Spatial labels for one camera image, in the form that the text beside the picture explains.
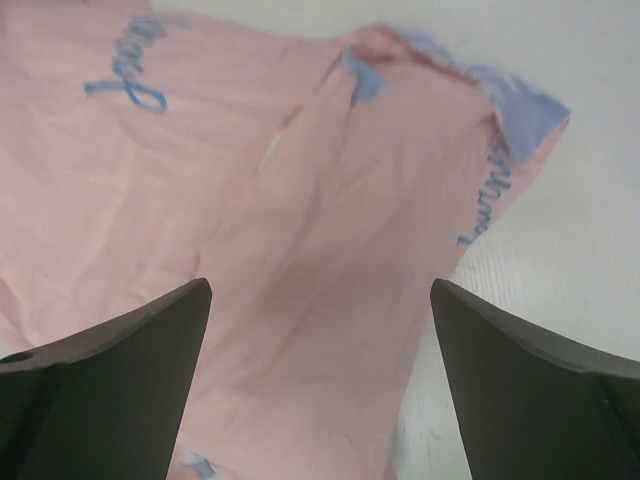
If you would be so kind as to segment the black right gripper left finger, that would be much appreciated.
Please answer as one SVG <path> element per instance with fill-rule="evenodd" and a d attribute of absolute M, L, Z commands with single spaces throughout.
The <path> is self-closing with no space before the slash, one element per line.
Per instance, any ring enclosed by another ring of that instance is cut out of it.
<path fill-rule="evenodd" d="M 1 361 L 4 479 L 164 479 L 212 291 L 196 279 Z"/>

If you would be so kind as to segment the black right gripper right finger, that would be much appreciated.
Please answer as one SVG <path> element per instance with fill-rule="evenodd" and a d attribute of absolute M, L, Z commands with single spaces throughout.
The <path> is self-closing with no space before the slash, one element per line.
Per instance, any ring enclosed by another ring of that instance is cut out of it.
<path fill-rule="evenodd" d="M 475 479 L 636 479 L 639 364 L 505 312 L 447 280 L 430 292 Z"/>

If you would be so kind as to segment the blue and pink printed pillowcase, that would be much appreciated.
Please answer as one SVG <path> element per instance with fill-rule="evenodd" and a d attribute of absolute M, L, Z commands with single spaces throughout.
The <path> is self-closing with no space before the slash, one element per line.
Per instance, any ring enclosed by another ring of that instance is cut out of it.
<path fill-rule="evenodd" d="M 429 288 L 569 118 L 386 25 L 305 39 L 136 1 L 5 1 L 1 344 L 204 278 L 185 463 L 392 479 Z"/>

